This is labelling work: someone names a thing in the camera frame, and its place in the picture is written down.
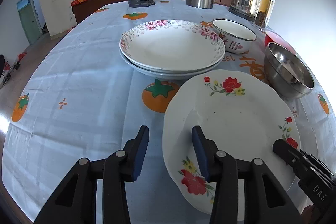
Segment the window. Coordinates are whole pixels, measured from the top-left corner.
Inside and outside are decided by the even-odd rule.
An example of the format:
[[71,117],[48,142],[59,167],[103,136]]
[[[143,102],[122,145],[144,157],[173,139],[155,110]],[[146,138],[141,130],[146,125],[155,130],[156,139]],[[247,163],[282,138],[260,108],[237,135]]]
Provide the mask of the window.
[[21,10],[22,8],[26,7],[29,3],[30,3],[30,0],[21,0],[16,4],[17,9]]

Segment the blue gripper pad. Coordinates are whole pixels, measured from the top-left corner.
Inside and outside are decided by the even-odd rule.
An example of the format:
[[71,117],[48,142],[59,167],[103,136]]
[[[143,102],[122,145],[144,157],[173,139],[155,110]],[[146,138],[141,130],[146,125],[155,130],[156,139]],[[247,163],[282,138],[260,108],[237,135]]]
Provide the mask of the blue gripper pad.
[[203,137],[205,140],[205,137],[203,135],[203,132],[201,130],[200,126],[194,126],[191,131],[191,138],[194,145],[194,150],[196,153],[196,158],[198,162],[199,169],[201,171],[202,176],[205,178],[206,181],[209,179],[209,169],[208,169],[208,159],[206,157],[202,141],[200,137]]
[[141,169],[142,169],[142,164],[143,164],[143,160],[145,158],[145,154],[147,151],[147,146],[148,146],[148,142],[149,142],[149,129],[148,127],[145,127],[143,129],[143,127],[145,126],[141,126],[140,131],[143,130],[143,135],[139,144],[139,148],[137,150],[137,153],[135,155],[135,159],[134,159],[134,169],[133,169],[133,174],[132,174],[132,179],[134,181],[137,180],[138,176],[141,173]]

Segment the green door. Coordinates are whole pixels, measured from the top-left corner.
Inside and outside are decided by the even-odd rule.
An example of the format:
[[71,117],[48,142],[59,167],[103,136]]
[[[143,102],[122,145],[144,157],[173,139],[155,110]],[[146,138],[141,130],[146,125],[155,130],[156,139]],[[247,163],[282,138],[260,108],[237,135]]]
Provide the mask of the green door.
[[30,45],[32,45],[41,35],[40,29],[37,26],[32,5],[28,4],[20,9],[19,15],[23,30],[26,33]]

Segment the kettle base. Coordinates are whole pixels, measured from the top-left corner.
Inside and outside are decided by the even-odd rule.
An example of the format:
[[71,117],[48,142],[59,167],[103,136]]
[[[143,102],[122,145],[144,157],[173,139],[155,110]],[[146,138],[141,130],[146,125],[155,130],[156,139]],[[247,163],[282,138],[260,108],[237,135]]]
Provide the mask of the kettle base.
[[153,0],[128,0],[129,7],[148,7],[154,5],[155,2]]
[[193,5],[193,4],[188,3],[188,2],[187,2],[187,5],[191,6],[191,7],[195,7],[195,8],[201,8],[201,9],[212,9],[212,5],[206,7],[206,6],[202,6],[202,5]]
[[230,8],[229,8],[229,12],[231,12],[231,13],[233,13],[234,15],[237,15],[237,16],[239,16],[239,17],[241,17],[241,18],[244,18],[244,19],[246,19],[246,20],[248,20],[248,21],[254,21],[254,16],[249,16],[249,15],[247,15],[247,14],[241,12],[239,9],[234,8],[234,7],[232,7],[232,6],[230,6]]

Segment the stacked plates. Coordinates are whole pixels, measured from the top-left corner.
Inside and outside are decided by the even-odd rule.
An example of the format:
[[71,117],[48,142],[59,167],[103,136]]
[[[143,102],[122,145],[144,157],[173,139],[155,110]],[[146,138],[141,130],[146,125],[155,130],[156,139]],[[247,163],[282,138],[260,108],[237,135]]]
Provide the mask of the stacked plates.
[[120,39],[122,58],[152,77],[179,80],[208,72],[225,54],[223,40],[199,24],[165,19],[138,25]]

